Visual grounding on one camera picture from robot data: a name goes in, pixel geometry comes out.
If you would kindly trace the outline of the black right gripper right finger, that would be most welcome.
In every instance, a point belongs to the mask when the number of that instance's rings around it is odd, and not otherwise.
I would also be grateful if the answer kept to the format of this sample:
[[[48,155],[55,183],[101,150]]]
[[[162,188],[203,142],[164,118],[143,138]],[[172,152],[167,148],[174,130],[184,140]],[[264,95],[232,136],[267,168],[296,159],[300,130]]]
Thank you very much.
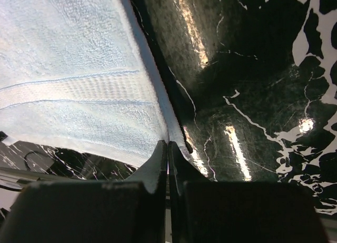
[[[310,197],[278,182],[213,182],[167,149],[174,242],[328,242]]]

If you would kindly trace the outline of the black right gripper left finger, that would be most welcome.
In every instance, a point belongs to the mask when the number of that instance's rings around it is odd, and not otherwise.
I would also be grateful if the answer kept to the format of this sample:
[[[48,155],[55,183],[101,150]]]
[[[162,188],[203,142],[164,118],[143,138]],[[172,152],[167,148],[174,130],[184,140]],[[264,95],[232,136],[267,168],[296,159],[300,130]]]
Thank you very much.
[[[18,195],[1,242],[164,242],[167,145],[122,181],[37,181]]]

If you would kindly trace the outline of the light blue towel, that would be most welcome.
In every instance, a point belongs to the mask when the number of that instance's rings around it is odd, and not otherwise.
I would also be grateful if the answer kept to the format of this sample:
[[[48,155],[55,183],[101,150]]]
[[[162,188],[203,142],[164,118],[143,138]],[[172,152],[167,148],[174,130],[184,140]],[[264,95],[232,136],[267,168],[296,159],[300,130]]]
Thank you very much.
[[[190,149],[130,0],[1,0],[1,168],[124,179]]]

